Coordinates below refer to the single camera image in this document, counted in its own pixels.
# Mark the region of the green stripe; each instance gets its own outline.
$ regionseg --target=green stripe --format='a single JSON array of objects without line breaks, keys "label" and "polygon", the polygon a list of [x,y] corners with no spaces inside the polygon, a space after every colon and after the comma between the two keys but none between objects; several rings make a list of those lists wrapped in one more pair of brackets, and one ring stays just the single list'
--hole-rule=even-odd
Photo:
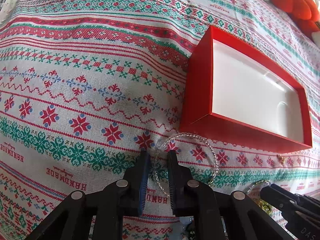
[{"label": "green stripe", "polygon": [[20,142],[27,148],[33,148],[41,154],[47,154],[55,160],[66,157],[72,166],[87,164],[94,171],[109,170],[114,174],[121,174],[127,168],[134,166],[134,157],[124,155],[121,152],[114,153],[97,147],[91,150],[83,143],[76,142],[69,146],[62,137],[48,136],[42,131],[32,132],[30,127],[18,126],[5,117],[0,118],[0,133],[11,138],[14,142]]},{"label": "green stripe", "polygon": [[[208,183],[212,177],[212,170],[199,169],[194,166],[188,166],[194,179],[203,183]],[[156,171],[159,178],[168,183],[168,171],[162,164],[156,165]],[[303,168],[294,169],[275,169],[275,170],[259,170],[259,169],[220,169],[214,179],[214,187],[238,187],[245,186],[257,180],[266,179],[271,182],[291,181],[299,179],[317,178],[320,176],[320,170],[307,170]]]},{"label": "green stripe", "polygon": [[242,8],[239,8],[238,6],[233,5],[230,2],[225,2],[223,0],[207,0],[212,3],[218,4],[220,6],[223,6],[227,9],[233,10],[237,13],[242,14],[243,16],[249,17],[250,19],[253,19],[266,33],[271,35],[277,42],[279,42],[282,46],[284,46],[287,50],[289,50],[296,58],[298,58],[310,71],[313,72],[316,76],[320,76],[320,72],[316,69],[314,69],[309,63],[304,60],[301,55],[295,51],[289,44],[283,41],[283,39],[279,38],[277,35],[275,35],[271,30],[269,30],[255,15],[253,15],[251,12],[248,12]]}]

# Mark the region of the red stripe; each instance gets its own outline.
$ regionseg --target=red stripe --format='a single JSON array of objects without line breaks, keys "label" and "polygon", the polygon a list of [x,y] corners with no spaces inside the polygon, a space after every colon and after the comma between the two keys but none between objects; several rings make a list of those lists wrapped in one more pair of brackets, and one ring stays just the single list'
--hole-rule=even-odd
[{"label": "red stripe", "polygon": [[[49,46],[48,49],[51,48],[50,46],[56,46],[56,47],[66,46],[67,48],[88,48],[88,49],[101,49],[101,50],[105,50],[106,47],[116,47],[116,48],[128,49],[128,47],[126,47],[126,46],[121,46],[121,45],[116,45],[116,44],[105,44],[105,45],[102,46],[102,45],[99,44],[99,43],[86,42],[86,43],[85,43],[86,45],[93,45],[93,46],[94,46],[94,47],[88,47],[88,46],[84,46],[84,44],[81,43],[81,42],[72,42],[72,41],[70,41],[70,42],[51,42],[51,41],[41,41],[41,40],[29,38],[29,37],[15,37],[15,38],[10,38],[10,39],[1,41],[0,44],[3,43],[3,44],[5,44],[6,46],[8,46],[8,45],[11,44],[10,41],[15,41],[15,42],[17,42],[17,41],[24,41],[24,40],[25,40],[26,42],[30,42],[30,43],[31,43],[31,41],[29,41],[29,40],[33,40],[33,41],[32,41],[32,44],[33,44],[33,43],[36,43],[36,44],[39,44],[39,45]],[[141,54],[132,52],[132,50],[138,51],[138,52],[140,52],[140,53],[142,53],[142,54],[144,54],[144,55],[141,55]],[[142,57],[148,57],[148,58],[149,58],[148,60],[150,60],[153,64],[158,65],[161,70],[166,71],[166,69],[167,69],[167,70],[172,71],[172,72],[174,72],[175,74],[179,75],[179,76],[177,76],[177,77],[186,80],[185,73],[178,72],[178,71],[172,69],[172,68],[169,67],[169,66],[166,66],[166,65],[161,64],[160,62],[158,62],[158,61],[156,61],[155,59],[153,59],[153,57],[151,57],[148,53],[146,53],[146,52],[143,51],[143,50],[140,50],[140,49],[137,49],[137,48],[129,48],[129,51],[128,51],[128,52],[129,52],[129,53],[135,53],[135,54],[137,54],[137,55],[139,55],[139,56],[142,56]]]},{"label": "red stripe", "polygon": [[172,219],[172,220],[176,220],[176,219],[179,219],[177,217],[173,217],[173,216],[157,216],[157,215],[152,215],[152,214],[142,214],[142,216],[145,216],[145,217],[151,217],[151,218],[166,218],[166,219]]},{"label": "red stripe", "polygon": [[119,20],[110,20],[107,18],[96,19],[96,18],[92,18],[92,17],[83,17],[83,18],[73,18],[73,19],[65,19],[65,20],[44,20],[44,19],[39,19],[36,17],[17,17],[14,20],[8,22],[4,27],[0,28],[0,32],[3,31],[4,29],[8,28],[12,24],[17,23],[17,22],[33,22],[35,24],[51,25],[51,26],[78,25],[80,23],[104,24],[104,25],[109,25],[109,26],[113,26],[113,27],[137,31],[139,33],[146,33],[146,34],[148,34],[150,36],[154,36],[154,37],[170,39],[170,40],[177,42],[179,44],[179,46],[183,47],[184,49],[186,49],[190,52],[192,52],[196,46],[195,44],[193,44],[189,40],[181,37],[178,33],[176,33],[175,31],[173,31],[169,28],[164,28],[164,27],[159,27],[159,26],[155,27],[155,26],[150,26],[150,25],[141,25],[141,24],[135,24],[135,23],[128,24],[127,22],[122,22]]},{"label": "red stripe", "polygon": [[[12,173],[9,172],[8,170],[5,170],[2,166],[0,166],[0,168],[1,168],[2,170],[4,170],[5,172],[7,172],[8,174],[10,174],[10,176],[14,177],[14,178],[17,179],[18,181],[20,181],[21,183],[23,183],[24,185],[26,185],[27,187],[30,187],[30,188],[32,188],[32,189],[40,192],[41,194],[46,195],[46,196],[48,196],[48,197],[50,197],[50,198],[52,198],[52,199],[59,200],[59,201],[62,201],[62,200],[63,200],[63,199],[60,199],[60,198],[58,198],[58,197],[49,195],[48,193],[46,193],[46,192],[44,192],[44,191],[42,191],[42,190],[39,190],[37,187],[33,187],[32,185],[27,184],[26,182],[24,182],[23,180],[21,180],[21,179],[20,179],[19,177],[17,177],[16,175],[12,174]],[[11,169],[14,170],[16,173],[18,173],[21,177],[24,177],[24,178],[26,178],[26,179],[28,179],[28,180],[31,180],[30,178],[23,176],[21,173],[19,173],[19,172],[16,171],[15,169],[13,169],[13,168],[11,168]],[[58,192],[58,191],[52,190],[52,189],[50,189],[50,188],[48,188],[48,187],[46,187],[46,186],[44,186],[44,185],[41,185],[40,183],[37,183],[37,182],[35,182],[34,180],[31,180],[31,181],[32,181],[33,183],[37,184],[37,185],[40,185],[41,187],[47,188],[47,189],[50,190],[50,191],[54,191],[54,192],[57,192],[57,193],[60,194],[60,195],[67,196],[66,194],[64,194],[64,193],[62,193],[62,192]]]},{"label": "red stripe", "polygon": [[320,117],[318,113],[316,113],[311,107],[309,107],[309,111],[313,114],[313,116],[320,122]]},{"label": "red stripe", "polygon": [[[10,45],[24,44],[24,45],[33,46],[33,47],[42,48],[42,49],[51,49],[51,50],[58,50],[58,49],[60,49],[60,48],[53,48],[53,47],[48,47],[48,48],[47,48],[47,47],[43,47],[43,46],[45,46],[44,44],[38,43],[38,42],[34,42],[34,41],[32,42],[32,44],[16,43],[16,41],[20,41],[20,40],[15,40],[15,41],[13,41],[13,42],[10,42]],[[164,70],[163,68],[161,68],[161,67],[159,67],[159,66],[155,66],[156,63],[154,62],[154,60],[153,60],[148,54],[146,54],[145,52],[144,52],[145,55],[142,55],[142,54],[136,53],[136,52],[131,51],[131,50],[126,51],[126,50],[121,50],[121,49],[111,49],[111,48],[106,48],[106,46],[105,46],[105,47],[101,47],[101,48],[94,48],[94,47],[88,47],[88,46],[82,45],[81,47],[82,47],[82,48],[89,48],[89,49],[103,49],[103,50],[111,50],[111,51],[120,51],[120,52],[132,53],[132,54],[136,54],[136,55],[138,55],[138,56],[141,56],[142,58],[140,58],[140,57],[135,57],[135,56],[128,55],[128,54],[108,53],[108,52],[104,52],[104,51],[90,51],[90,50],[69,49],[69,48],[63,48],[63,50],[135,58],[135,59],[138,59],[138,60],[141,60],[141,61],[145,62],[148,66],[153,67],[156,71],[158,71],[158,72],[161,73],[162,75],[164,75],[164,76],[166,76],[166,77],[168,77],[168,78],[170,78],[170,79],[173,79],[173,80],[175,80],[175,81],[177,81],[177,82],[180,82],[180,83],[183,83],[183,84],[185,83],[186,77],[184,77],[184,76],[182,76],[182,75],[181,75],[181,76],[177,76],[177,75],[175,75],[175,74],[173,74],[173,73],[169,73],[169,74],[171,74],[171,75],[173,75],[173,76],[181,79],[181,80],[178,80],[178,79],[176,79],[176,78],[173,78],[172,76],[167,75],[165,72],[160,71],[160,69],[163,70],[163,71],[167,71],[167,70]],[[145,58],[147,58],[147,60],[150,61],[150,62],[151,62],[152,64],[154,64],[154,65],[150,65],[150,63],[147,62],[147,61],[145,60]]]},{"label": "red stripe", "polygon": [[2,235],[0,235],[0,240],[6,240]]},{"label": "red stripe", "polygon": [[[78,13],[76,11],[74,11],[75,14],[70,14],[70,15],[60,15],[60,16],[49,16],[49,15],[46,15],[45,17],[46,18],[64,18],[64,17],[75,17],[75,16],[87,16],[87,14],[81,14],[81,13]],[[24,14],[24,13],[19,13],[19,15],[22,15],[22,16],[26,16],[26,17],[30,17],[32,16],[31,14]],[[195,40],[196,42],[199,42],[200,39],[199,38],[196,38],[194,36],[192,36],[190,33],[187,33],[187,32],[184,32],[180,29],[178,29],[174,24],[170,23],[170,22],[167,22],[167,21],[160,21],[160,20],[153,20],[152,18],[150,18],[149,15],[139,15],[139,17],[145,17],[147,19],[143,19],[143,18],[136,18],[136,17],[129,17],[129,16],[126,16],[126,17],[122,17],[122,16],[114,16],[112,14],[98,14],[98,13],[92,13],[90,14],[92,16],[97,16],[97,17],[113,17],[113,18],[121,18],[121,19],[130,19],[130,20],[135,20],[135,21],[147,21],[147,22],[155,22],[155,23],[163,23],[163,24],[166,24],[166,25],[171,25],[173,28],[175,28],[177,31],[179,31],[180,33],[183,33],[184,35],[186,36],[189,36],[190,38],[192,38],[193,40]]]}]

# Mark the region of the green pattern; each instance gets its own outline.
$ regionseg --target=green pattern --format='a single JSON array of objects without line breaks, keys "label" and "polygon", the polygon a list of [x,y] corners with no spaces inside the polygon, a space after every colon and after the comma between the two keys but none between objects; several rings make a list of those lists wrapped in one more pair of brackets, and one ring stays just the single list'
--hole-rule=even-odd
[{"label": "green pattern", "polygon": [[[203,183],[208,183],[212,176],[212,170],[210,169],[198,169],[194,166],[187,166],[191,170],[191,174],[194,179]],[[168,183],[168,172],[165,167],[160,164],[156,167],[159,178]],[[248,169],[221,169],[214,179],[213,186],[217,188],[221,187],[237,187],[244,186],[253,181],[266,179],[272,182],[278,181],[290,181],[290,180],[304,180],[310,178],[317,178],[320,176],[320,170],[306,170],[302,168],[296,169],[276,169],[274,171],[265,170],[248,170]]]},{"label": "green pattern", "polygon": [[205,0],[214,4],[217,4],[219,6],[222,6],[226,9],[229,10],[233,10],[236,13],[239,13],[245,17],[248,17],[250,19],[252,19],[254,22],[256,22],[259,27],[261,27],[268,35],[270,35],[274,40],[276,40],[279,44],[281,44],[282,46],[284,46],[288,51],[290,51],[295,57],[297,57],[314,75],[316,76],[320,76],[320,71],[317,69],[314,69],[301,55],[300,53],[298,53],[290,44],[288,44],[287,42],[285,42],[281,37],[279,37],[278,35],[276,35],[273,31],[271,31],[267,26],[265,26],[265,24],[263,22],[261,22],[254,14],[252,14],[250,11],[247,11],[245,9],[239,8],[238,6],[230,3],[230,2],[226,2],[224,0]]},{"label": "green pattern", "polygon": [[5,117],[0,118],[0,133],[15,142],[22,143],[27,148],[33,148],[41,154],[48,154],[57,161],[67,158],[73,166],[88,164],[94,171],[109,169],[114,174],[121,174],[135,163],[133,156],[121,152],[108,152],[107,155],[103,148],[98,147],[90,151],[88,149],[91,147],[80,142],[69,146],[69,143],[61,137],[50,140],[49,137],[52,138],[52,136],[42,131],[32,134],[28,126],[20,129],[16,122],[10,122]]},{"label": "green pattern", "polygon": [[4,219],[3,217],[0,217],[0,228],[1,228],[1,233],[3,235],[10,236],[10,237],[7,237],[8,239],[23,240],[26,238],[26,235],[27,235],[27,234],[23,235],[23,234],[20,234],[19,232],[17,232],[14,225],[11,224],[6,219]]},{"label": "green pattern", "polygon": [[[8,47],[8,48],[6,48],[6,49],[2,49],[2,50],[0,50],[0,54],[4,54],[4,53],[6,53],[6,52],[10,52],[10,51],[19,51],[19,52],[29,52],[29,48],[25,48],[25,47],[14,47],[14,46],[12,46],[12,47]],[[39,53],[38,54],[36,54],[35,56],[33,56],[33,58],[34,58],[34,61],[36,61],[36,59],[39,61],[39,62],[43,62],[44,60],[46,60],[45,62],[46,63],[48,63],[48,64],[53,64],[53,63],[55,63],[57,60],[53,57],[53,58],[51,58],[51,59],[47,59],[46,57],[47,57],[47,55],[51,55],[52,54],[52,52],[50,52],[50,51],[44,51],[44,50],[41,50],[41,51],[39,51]],[[19,60],[29,60],[29,58],[30,58],[31,56],[25,56],[25,55],[11,55],[11,56],[0,56],[0,61],[10,61],[10,60],[17,60],[17,59],[19,59]],[[80,58],[81,60],[85,60],[86,59],[86,57],[84,57],[84,56],[81,56],[80,57],[80,55],[75,55],[75,54],[73,54],[70,58]],[[102,62],[107,62],[109,59],[108,58],[103,58],[102,59]],[[92,67],[92,65],[94,64],[94,63],[96,63],[97,61],[94,61],[94,62],[91,62],[91,65],[86,65],[86,64],[83,64],[83,62],[80,62],[80,61],[78,61],[77,63],[74,63],[74,62],[66,62],[65,61],[65,59],[63,59],[62,60],[63,62],[65,62],[65,63],[69,63],[68,64],[68,66],[72,63],[73,64],[73,67],[78,67],[78,68],[80,68],[81,66],[86,66],[86,67],[84,67],[83,69],[86,69],[86,70],[91,70],[91,67]],[[113,60],[113,62],[112,62],[112,65],[114,66],[114,67],[117,67],[117,66],[119,66],[120,65],[120,59],[117,59],[117,60]],[[143,67],[145,67],[144,65],[142,65],[142,64],[139,64],[139,63],[137,63],[137,67],[136,67],[136,69],[139,69],[139,70],[143,70]],[[102,67],[101,68],[98,68],[98,67],[96,67],[96,69],[94,70],[94,71],[99,71],[99,72],[104,72],[104,69],[102,70]],[[151,80],[146,80],[146,82],[143,82],[143,80],[144,79],[141,79],[140,80],[140,75],[138,75],[138,73],[137,73],[137,75],[135,75],[135,74],[130,74],[129,73],[129,69],[127,69],[126,70],[127,72],[125,72],[125,71],[122,71],[122,72],[118,72],[119,73],[119,77],[121,77],[121,78],[131,78],[131,80],[133,80],[133,81],[136,81],[136,82],[141,82],[141,84],[144,84],[144,85],[149,85],[149,86],[151,86],[151,84],[153,85],[153,86],[156,86],[156,88],[157,89],[160,89],[160,90],[162,90],[161,89],[161,87],[162,87],[162,85],[160,85],[160,83],[159,82],[154,82],[153,81],[153,79]],[[149,69],[147,69],[146,70],[146,72],[147,73],[150,73],[151,72],[151,74],[152,74],[152,71],[150,71]],[[0,74],[8,74],[9,72],[8,71],[1,71],[0,70]],[[114,69],[108,69],[106,72],[104,72],[104,73],[106,73],[106,74],[108,74],[108,75],[112,75],[112,76],[114,76],[115,75],[115,73],[116,73],[116,70],[114,70]],[[162,76],[159,76],[159,75],[157,75],[156,76],[156,79],[157,80],[162,80]],[[178,91],[178,92],[180,92],[180,86],[179,85],[177,85],[177,84],[175,84],[174,83],[174,87],[175,87],[175,89]],[[179,96],[179,93],[178,92],[176,92],[176,93],[174,93],[173,95],[176,97],[176,98],[178,98],[178,99],[182,99],[180,96]]]}]

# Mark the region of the stuffed toy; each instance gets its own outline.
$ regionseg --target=stuffed toy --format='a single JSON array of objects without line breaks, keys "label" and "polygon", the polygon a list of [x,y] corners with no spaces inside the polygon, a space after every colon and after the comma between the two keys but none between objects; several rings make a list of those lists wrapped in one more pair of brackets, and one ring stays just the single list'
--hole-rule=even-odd
[{"label": "stuffed toy", "polygon": [[270,0],[277,8],[288,13],[297,27],[313,41],[313,34],[320,32],[320,14],[313,0]]}]

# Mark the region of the christmas pattern fabric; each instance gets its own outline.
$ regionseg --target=christmas pattern fabric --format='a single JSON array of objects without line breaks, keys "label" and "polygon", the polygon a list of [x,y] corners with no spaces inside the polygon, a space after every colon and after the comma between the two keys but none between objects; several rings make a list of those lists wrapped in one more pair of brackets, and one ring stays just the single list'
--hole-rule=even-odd
[{"label": "christmas pattern fabric", "polygon": [[[286,14],[263,0],[19,0],[0,26],[6,240],[24,239],[73,190],[92,193],[121,179],[142,149],[154,155],[158,140],[178,132],[188,57],[209,25],[257,48],[304,86],[314,145],[280,160],[211,141],[220,165],[214,190],[230,194],[266,179],[320,193],[320,51]],[[208,182],[205,145],[171,141],[170,149]],[[168,190],[164,158],[151,160]],[[274,218],[285,224],[279,212]],[[143,215],[124,218],[123,239],[177,239],[181,231],[150,173]]]}]

